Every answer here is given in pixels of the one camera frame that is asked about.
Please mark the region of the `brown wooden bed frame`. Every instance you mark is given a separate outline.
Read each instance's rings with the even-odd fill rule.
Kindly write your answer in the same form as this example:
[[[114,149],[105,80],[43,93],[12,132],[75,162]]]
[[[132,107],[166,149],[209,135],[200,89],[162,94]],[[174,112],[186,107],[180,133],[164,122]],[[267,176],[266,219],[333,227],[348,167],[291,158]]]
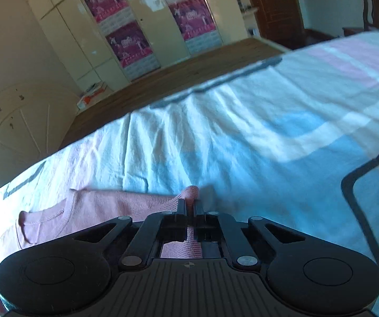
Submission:
[[[268,39],[251,37],[148,74],[81,112],[74,119],[60,148],[152,102],[288,51],[288,48]]]

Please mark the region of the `lower right pink poster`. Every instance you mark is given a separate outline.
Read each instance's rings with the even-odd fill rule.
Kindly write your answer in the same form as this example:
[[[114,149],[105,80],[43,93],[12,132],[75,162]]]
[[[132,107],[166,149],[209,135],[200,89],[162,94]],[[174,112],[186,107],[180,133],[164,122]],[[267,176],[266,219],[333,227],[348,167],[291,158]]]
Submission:
[[[169,8],[184,41],[216,30],[205,0],[183,0],[170,4]]]

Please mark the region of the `cream corner shelf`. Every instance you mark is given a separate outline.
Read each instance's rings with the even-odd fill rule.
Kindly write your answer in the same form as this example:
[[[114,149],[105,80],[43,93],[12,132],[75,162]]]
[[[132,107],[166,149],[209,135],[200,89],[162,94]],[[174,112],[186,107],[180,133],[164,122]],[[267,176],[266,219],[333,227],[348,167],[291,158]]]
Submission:
[[[237,0],[249,36],[260,36],[256,13],[258,7],[251,0]]]

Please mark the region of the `pink knit sweater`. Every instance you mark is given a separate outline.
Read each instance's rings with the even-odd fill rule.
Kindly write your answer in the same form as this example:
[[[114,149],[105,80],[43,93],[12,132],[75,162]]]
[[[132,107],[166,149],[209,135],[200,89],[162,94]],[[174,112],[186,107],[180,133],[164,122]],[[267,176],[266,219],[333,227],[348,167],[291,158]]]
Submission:
[[[179,200],[191,211],[199,188],[189,186],[179,195],[163,196],[118,190],[73,190],[48,209],[22,211],[0,237],[0,263],[9,255],[49,240],[72,234],[119,216],[140,222],[153,213],[176,211]]]

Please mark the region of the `cream arched headboard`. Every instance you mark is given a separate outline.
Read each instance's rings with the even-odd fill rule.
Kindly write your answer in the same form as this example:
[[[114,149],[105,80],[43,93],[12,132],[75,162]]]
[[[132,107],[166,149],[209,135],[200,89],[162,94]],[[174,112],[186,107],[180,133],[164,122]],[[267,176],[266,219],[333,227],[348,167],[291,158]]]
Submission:
[[[78,113],[78,96],[51,83],[0,92],[0,188],[57,152]]]

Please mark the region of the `white orange box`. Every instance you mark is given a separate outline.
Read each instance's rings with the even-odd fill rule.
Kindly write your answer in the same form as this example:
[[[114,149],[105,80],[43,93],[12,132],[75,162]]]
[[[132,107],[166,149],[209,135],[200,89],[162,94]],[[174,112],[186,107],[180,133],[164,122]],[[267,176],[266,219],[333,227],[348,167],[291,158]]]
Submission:
[[[106,91],[106,84],[104,82],[99,82],[91,85],[81,96],[77,103],[79,110],[84,110],[88,107],[91,102],[93,102],[96,97],[102,95]]]

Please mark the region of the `cream wardrobe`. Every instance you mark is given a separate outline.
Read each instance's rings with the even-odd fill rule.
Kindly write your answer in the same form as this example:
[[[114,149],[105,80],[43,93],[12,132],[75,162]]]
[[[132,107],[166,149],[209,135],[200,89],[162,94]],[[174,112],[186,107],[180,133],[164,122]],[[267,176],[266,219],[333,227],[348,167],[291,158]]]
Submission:
[[[169,8],[183,0],[126,0],[97,23],[84,0],[26,0],[44,35],[81,90],[105,82],[120,90],[144,75],[248,36],[236,0],[205,0],[216,30],[184,41]],[[152,54],[122,67],[106,37],[136,21]]]

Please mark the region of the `lower left pink poster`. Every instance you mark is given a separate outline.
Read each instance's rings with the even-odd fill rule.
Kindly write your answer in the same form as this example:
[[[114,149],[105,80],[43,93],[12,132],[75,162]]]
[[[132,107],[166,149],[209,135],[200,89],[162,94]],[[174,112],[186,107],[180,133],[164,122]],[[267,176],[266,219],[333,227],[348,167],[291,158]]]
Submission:
[[[106,40],[122,67],[127,67],[153,53],[136,21],[132,21],[110,33]]]

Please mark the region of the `blue patterned bed sheet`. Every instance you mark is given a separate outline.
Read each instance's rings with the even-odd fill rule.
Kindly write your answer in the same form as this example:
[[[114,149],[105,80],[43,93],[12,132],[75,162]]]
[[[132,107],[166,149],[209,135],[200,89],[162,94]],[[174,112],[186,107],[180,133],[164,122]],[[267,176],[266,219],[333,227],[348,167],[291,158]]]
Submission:
[[[129,112],[0,188],[0,237],[73,190],[258,215],[379,266],[379,32],[249,65]],[[374,306],[379,316],[379,298]]]

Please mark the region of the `brown wooden door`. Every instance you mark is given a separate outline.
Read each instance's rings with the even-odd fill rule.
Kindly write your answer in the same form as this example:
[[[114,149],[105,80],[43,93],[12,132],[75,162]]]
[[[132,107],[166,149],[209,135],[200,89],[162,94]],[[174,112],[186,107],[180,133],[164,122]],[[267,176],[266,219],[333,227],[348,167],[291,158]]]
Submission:
[[[304,35],[298,0],[251,0],[256,7],[260,36],[279,42],[299,40]]]

